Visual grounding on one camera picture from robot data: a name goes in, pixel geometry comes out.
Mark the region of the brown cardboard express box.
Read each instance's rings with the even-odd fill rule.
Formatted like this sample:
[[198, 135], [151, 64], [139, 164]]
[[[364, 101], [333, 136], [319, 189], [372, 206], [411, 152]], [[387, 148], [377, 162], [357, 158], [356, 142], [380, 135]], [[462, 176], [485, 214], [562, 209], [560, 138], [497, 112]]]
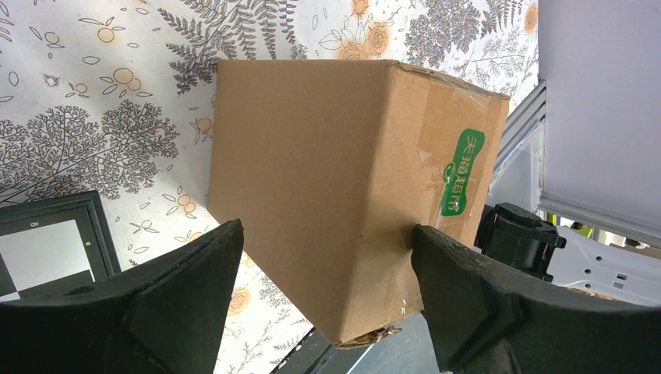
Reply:
[[510, 98], [395, 60], [221, 60], [207, 211], [335, 346], [422, 311], [417, 224], [472, 245]]

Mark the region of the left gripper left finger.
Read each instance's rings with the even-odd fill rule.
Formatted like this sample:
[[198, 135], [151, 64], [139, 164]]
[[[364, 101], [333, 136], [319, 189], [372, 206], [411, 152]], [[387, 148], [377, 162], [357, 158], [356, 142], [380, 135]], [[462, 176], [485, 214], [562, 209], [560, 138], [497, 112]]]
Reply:
[[227, 221], [106, 280], [2, 303], [2, 372], [213, 372], [243, 244]]

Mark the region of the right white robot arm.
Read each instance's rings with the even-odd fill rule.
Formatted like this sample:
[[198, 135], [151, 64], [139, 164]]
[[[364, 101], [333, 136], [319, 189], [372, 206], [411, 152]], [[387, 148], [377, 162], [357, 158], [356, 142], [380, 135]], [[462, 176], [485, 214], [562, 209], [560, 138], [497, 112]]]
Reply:
[[512, 203], [485, 206], [475, 247], [559, 287], [636, 305], [660, 304], [660, 261], [607, 246]]

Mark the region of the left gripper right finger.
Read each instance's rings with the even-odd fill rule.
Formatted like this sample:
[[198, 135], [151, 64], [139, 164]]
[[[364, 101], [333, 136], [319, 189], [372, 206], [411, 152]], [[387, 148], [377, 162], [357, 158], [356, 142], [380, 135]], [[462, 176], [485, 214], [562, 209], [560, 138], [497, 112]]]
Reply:
[[657, 373], [660, 310], [586, 295], [416, 225], [412, 268], [437, 365], [452, 373]]

